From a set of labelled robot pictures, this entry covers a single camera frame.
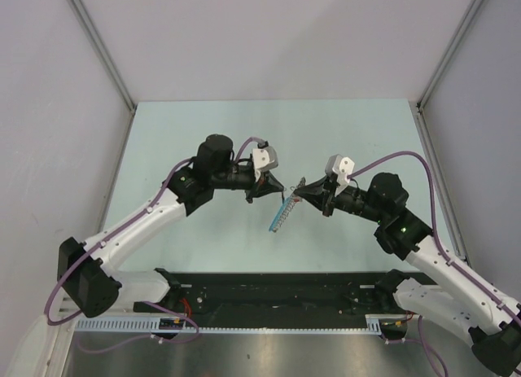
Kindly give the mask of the right aluminium frame post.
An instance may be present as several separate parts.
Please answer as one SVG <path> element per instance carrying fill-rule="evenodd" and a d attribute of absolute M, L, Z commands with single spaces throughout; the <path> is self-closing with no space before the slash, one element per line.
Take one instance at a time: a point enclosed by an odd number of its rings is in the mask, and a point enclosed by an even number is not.
<path fill-rule="evenodd" d="M 433 73 L 431 74 L 424 90 L 415 103 L 415 107 L 419 112 L 423 112 L 433 95 L 436 87 L 441 83 L 449 65 L 452 63 L 464 40 L 469 34 L 472 26 L 476 22 L 480 12 L 484 8 L 487 0 L 471 0 L 466 8 L 462 18 L 460 19 L 452 37 L 449 39 L 448 45 L 437 63 Z"/>

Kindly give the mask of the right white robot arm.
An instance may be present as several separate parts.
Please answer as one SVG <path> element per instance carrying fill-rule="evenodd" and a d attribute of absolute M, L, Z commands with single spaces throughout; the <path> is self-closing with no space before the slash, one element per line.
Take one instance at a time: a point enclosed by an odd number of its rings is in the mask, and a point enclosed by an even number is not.
<path fill-rule="evenodd" d="M 385 313 L 414 311 L 471 347 L 492 373 L 520 372 L 520 302 L 508 296 L 466 265 L 439 241 L 437 233 L 406 207 L 409 198 L 399 177 L 379 173 L 368 190 L 347 186 L 338 191 L 334 178 L 296 189 L 296 194 L 326 217 L 335 210 L 376 223 L 374 237 L 390 255 L 408 262 L 432 279 L 437 294 L 422 289 L 410 276 L 392 270 L 375 293 Z"/>

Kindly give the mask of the aluminium frame post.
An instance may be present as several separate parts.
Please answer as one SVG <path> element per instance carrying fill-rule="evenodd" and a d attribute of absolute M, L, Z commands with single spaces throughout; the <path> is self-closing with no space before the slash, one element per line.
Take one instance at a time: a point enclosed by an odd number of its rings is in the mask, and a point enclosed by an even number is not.
<path fill-rule="evenodd" d="M 84 34 L 92 46 L 94 53 L 97 55 L 99 62 L 103 69 L 108 75 L 109 80 L 114 85 L 116 92 L 120 96 L 124 105 L 128 109 L 131 115 L 134 115 L 137 109 L 137 104 L 132 99 L 123 77 L 120 74 L 120 70 L 116 66 L 112 55 L 107 48 L 101 33 L 98 30 L 89 10 L 83 0 L 66 0 L 70 6 L 73 14 L 76 16 L 79 25 L 81 26 Z"/>
<path fill-rule="evenodd" d="M 466 8 L 462 18 L 460 19 L 452 37 L 449 39 L 448 45 L 437 63 L 433 73 L 431 74 L 424 90 L 415 103 L 415 107 L 419 112 L 423 112 L 433 95 L 436 87 L 441 83 L 449 65 L 452 63 L 464 40 L 469 34 L 472 26 L 476 22 L 480 12 L 484 8 L 487 0 L 471 0 Z"/>

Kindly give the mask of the blue key cover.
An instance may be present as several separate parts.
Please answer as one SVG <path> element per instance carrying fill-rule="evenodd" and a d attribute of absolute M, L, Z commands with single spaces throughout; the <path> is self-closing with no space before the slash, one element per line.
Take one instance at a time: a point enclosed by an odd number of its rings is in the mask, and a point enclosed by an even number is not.
<path fill-rule="evenodd" d="M 272 220 L 271 225 L 269 226 L 269 232 L 272 232 L 272 233 L 278 232 L 278 230 L 282 226 L 283 222 L 289 216 L 293 207 L 294 207 L 294 198 L 290 195 L 283 201 L 277 214 L 275 215 L 274 219 Z"/>

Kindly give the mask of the left aluminium frame post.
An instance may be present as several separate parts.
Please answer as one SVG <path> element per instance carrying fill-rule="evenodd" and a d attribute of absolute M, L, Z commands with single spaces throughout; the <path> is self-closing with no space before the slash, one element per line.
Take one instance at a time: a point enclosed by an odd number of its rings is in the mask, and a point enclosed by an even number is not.
<path fill-rule="evenodd" d="M 99 62 L 103 69 L 108 75 L 109 80 L 114 85 L 116 92 L 120 96 L 124 105 L 128 109 L 131 115 L 134 115 L 137 109 L 137 104 L 132 99 L 123 77 L 120 74 L 120 70 L 116 66 L 112 55 L 107 48 L 101 33 L 98 30 L 89 10 L 83 0 L 66 0 L 70 6 L 73 14 L 76 16 L 79 25 L 81 26 L 84 34 L 92 46 L 94 53 L 97 55 Z"/>

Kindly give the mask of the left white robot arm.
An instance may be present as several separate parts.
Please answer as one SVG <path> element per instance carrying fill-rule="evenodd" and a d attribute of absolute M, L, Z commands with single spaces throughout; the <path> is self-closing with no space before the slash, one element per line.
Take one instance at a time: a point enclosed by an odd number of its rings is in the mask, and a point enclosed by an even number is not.
<path fill-rule="evenodd" d="M 118 304 L 153 304 L 164 312 L 178 306 L 180 292 L 166 272 L 125 273 L 123 263 L 166 226 L 190 216 L 217 190 L 244 191 L 247 202 L 282 193 L 273 175 L 276 150 L 258 137 L 234 149 L 233 141 L 211 134 L 196 154 L 177 163 L 160 189 L 114 226 L 82 242 L 70 237 L 59 246 L 57 279 L 7 368 L 8 376 L 43 376 L 59 326 L 78 317 L 96 318 Z"/>

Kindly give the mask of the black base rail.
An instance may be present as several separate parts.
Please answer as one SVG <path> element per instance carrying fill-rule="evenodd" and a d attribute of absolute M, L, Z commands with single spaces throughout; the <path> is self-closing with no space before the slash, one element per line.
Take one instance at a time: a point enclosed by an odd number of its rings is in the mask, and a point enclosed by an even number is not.
<path fill-rule="evenodd" d="M 411 314 L 379 289 L 381 272 L 188 274 L 157 269 L 170 286 L 159 306 L 186 312 L 201 328 L 362 328 L 378 315 L 403 326 Z"/>

